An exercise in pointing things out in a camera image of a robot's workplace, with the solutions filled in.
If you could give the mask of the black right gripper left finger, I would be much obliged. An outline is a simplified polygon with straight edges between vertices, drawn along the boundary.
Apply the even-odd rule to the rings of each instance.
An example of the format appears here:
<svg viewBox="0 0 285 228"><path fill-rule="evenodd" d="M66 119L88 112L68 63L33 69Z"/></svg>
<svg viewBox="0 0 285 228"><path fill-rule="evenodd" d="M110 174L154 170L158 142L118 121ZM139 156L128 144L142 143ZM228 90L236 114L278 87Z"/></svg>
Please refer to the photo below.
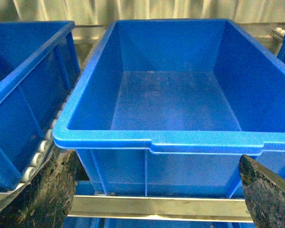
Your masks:
<svg viewBox="0 0 285 228"><path fill-rule="evenodd" d="M0 228L61 228L76 178L76 152L51 153L27 183L0 200Z"/></svg>

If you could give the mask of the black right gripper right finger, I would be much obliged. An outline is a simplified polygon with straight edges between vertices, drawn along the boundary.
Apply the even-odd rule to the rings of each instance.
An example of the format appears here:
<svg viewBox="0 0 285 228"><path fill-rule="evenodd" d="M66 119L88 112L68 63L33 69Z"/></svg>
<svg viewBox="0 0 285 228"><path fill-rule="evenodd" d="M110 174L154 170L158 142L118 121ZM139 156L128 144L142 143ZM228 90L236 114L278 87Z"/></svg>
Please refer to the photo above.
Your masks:
<svg viewBox="0 0 285 228"><path fill-rule="evenodd" d="M238 170L245 204L257 228L285 228L285 179L248 155Z"/></svg>

